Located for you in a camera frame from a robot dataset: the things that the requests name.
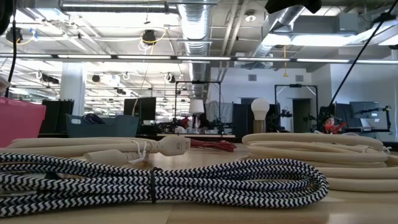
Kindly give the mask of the wide silver ventilation duct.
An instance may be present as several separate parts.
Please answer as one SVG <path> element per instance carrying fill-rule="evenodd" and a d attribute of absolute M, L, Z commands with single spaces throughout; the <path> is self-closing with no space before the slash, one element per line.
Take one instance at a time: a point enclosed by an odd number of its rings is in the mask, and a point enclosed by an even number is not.
<path fill-rule="evenodd" d="M 187 56 L 207 56 L 209 44 L 204 43 L 210 36 L 210 12 L 211 5 L 208 4 L 179 4 L 180 23 L 183 38 L 194 40 L 185 42 Z M 205 81 L 206 65 L 204 63 L 190 63 L 189 74 L 192 81 Z M 206 95 L 204 85 L 192 84 L 193 97 L 203 98 Z"/>

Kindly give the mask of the bulb lamp with brass base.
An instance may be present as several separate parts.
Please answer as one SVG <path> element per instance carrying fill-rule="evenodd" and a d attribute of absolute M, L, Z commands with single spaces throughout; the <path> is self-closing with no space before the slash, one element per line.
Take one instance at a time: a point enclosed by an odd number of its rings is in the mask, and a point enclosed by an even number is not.
<path fill-rule="evenodd" d="M 265 98 L 256 98 L 251 104 L 251 110 L 254 115 L 253 132 L 264 133 L 266 131 L 266 115 L 270 104 Z"/>

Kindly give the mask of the red translucent plastic bin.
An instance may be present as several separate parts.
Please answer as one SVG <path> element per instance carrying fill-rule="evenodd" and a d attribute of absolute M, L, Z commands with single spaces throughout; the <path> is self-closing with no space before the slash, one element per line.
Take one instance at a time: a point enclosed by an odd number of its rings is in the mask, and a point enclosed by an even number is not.
<path fill-rule="evenodd" d="M 0 148 L 20 138 L 37 138 L 46 106 L 0 97 Z"/>

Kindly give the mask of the black articulated stand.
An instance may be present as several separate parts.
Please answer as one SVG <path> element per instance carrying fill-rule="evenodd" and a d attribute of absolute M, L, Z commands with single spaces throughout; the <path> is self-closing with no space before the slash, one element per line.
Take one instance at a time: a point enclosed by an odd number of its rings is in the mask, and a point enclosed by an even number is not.
<path fill-rule="evenodd" d="M 355 112 L 355 114 L 372 114 L 373 112 L 385 112 L 386 114 L 386 124 L 387 128 L 375 128 L 374 126 L 370 127 L 362 127 L 360 128 L 360 132 L 362 133 L 389 133 L 391 132 L 391 119 L 390 119 L 390 110 L 391 107 L 389 105 L 383 107 L 383 108 L 371 108 L 371 109 L 365 109 L 365 110 L 360 110 L 358 112 Z"/>

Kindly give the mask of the red background object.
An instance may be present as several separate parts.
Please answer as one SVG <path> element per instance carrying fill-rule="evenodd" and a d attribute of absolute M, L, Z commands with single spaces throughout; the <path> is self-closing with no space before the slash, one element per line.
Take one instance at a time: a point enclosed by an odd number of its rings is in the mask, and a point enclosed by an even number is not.
<path fill-rule="evenodd" d="M 330 124 L 330 123 L 325 123 L 324 128 L 325 132 L 327 134 L 338 134 L 341 132 L 341 130 L 346 126 L 346 122 L 342 122 L 340 124 Z"/>

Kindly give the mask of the slim silver ventilation duct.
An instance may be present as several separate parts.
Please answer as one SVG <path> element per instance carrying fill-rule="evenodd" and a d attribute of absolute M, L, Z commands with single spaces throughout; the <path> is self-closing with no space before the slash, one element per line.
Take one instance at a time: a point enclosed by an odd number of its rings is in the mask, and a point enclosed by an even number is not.
<path fill-rule="evenodd" d="M 280 30 L 283 34 L 291 34 L 294 28 L 294 22 L 304 11 L 303 6 L 292 6 L 281 11 L 268 13 L 261 27 L 261 41 L 251 52 L 250 57 L 268 56 L 271 49 L 278 44 L 278 40 L 283 37 L 274 34 L 274 31 Z"/>

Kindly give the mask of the long ceiling light strip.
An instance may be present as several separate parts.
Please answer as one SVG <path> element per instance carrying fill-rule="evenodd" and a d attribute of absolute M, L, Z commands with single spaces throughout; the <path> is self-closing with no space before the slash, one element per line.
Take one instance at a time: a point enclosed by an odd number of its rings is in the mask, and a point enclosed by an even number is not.
<path fill-rule="evenodd" d="M 281 57 L 212 57 L 212 56 L 176 56 L 176 55 L 84 55 L 84 54 L 17 54 L 23 60 L 79 60 L 82 62 L 283 62 L 283 63 L 353 63 L 353 59 L 328 58 L 281 58 Z"/>

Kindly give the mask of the teal plastic bin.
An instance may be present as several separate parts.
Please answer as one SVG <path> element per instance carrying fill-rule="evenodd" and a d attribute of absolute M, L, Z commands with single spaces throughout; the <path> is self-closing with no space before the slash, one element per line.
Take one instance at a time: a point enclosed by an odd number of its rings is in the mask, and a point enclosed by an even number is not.
<path fill-rule="evenodd" d="M 114 118 L 74 116 L 66 114 L 67 133 L 70 138 L 128 137 L 136 136 L 139 118 L 117 115 Z"/>

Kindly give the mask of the black gantry frame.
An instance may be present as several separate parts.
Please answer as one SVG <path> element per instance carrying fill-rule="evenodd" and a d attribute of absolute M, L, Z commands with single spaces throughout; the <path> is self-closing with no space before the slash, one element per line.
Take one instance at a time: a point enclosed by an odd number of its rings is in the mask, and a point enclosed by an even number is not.
<path fill-rule="evenodd" d="M 275 128 L 292 133 L 310 133 L 318 125 L 316 85 L 274 85 Z"/>
<path fill-rule="evenodd" d="M 182 87 L 182 88 L 178 87 L 178 85 L 181 84 L 181 83 L 183 83 L 183 85 L 191 84 L 191 86 L 195 86 L 195 85 L 212 85 L 212 84 L 218 85 L 218 88 L 217 88 L 217 90 L 218 90 L 218 116 L 217 116 L 217 118 L 219 120 L 221 120 L 221 82 L 220 81 L 204 81 L 204 80 L 176 81 L 175 82 L 175 89 L 174 89 L 174 92 L 175 92 L 174 118 L 177 117 L 177 92 L 179 90 L 181 90 L 181 89 L 184 89 L 184 87 Z M 203 100 L 203 98 L 198 98 L 196 96 L 194 98 L 191 98 L 191 99 L 201 99 L 201 100 Z"/>

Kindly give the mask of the black partition panel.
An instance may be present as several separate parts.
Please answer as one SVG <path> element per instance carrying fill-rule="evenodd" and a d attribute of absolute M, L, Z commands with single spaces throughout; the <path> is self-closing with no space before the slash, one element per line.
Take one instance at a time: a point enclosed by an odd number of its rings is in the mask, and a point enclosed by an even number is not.
<path fill-rule="evenodd" d="M 276 132 L 280 124 L 280 118 L 277 117 L 277 112 L 280 109 L 280 104 L 271 104 L 270 109 L 266 115 L 266 132 Z M 251 110 L 251 105 L 233 105 L 233 134 L 237 138 L 241 138 L 247 134 L 253 134 L 254 114 Z"/>

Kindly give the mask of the grey background monitor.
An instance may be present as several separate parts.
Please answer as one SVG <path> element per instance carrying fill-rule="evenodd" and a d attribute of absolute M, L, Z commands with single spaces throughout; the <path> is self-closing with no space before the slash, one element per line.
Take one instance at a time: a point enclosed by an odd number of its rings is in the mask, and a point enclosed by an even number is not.
<path fill-rule="evenodd" d="M 380 118 L 380 106 L 376 101 L 350 101 L 350 128 L 373 128 Z"/>

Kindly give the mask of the white shade table lamp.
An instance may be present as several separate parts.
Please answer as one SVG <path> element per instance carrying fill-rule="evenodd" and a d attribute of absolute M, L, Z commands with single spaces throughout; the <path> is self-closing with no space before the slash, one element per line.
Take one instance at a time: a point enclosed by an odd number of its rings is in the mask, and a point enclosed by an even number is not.
<path fill-rule="evenodd" d="M 192 114 L 193 124 L 192 130 L 195 133 L 198 133 L 199 127 L 199 116 L 205 112 L 203 100 L 201 99 L 191 99 L 189 105 L 189 113 Z"/>

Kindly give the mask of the black cabinet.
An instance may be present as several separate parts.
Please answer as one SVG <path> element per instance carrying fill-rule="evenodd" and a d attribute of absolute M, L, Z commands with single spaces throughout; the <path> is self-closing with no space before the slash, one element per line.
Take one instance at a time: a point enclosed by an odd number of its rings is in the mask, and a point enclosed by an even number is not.
<path fill-rule="evenodd" d="M 46 107 L 45 118 L 40 127 L 40 134 L 60 134 L 67 131 L 66 114 L 72 114 L 73 100 L 43 100 Z"/>

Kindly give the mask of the black background monitor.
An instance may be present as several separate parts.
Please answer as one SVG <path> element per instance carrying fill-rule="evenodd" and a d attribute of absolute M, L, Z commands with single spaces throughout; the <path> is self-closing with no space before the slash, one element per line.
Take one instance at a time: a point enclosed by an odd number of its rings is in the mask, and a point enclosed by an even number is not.
<path fill-rule="evenodd" d="M 124 115 L 135 116 L 143 124 L 144 121 L 154 121 L 156 116 L 156 98 L 135 98 L 124 100 Z"/>

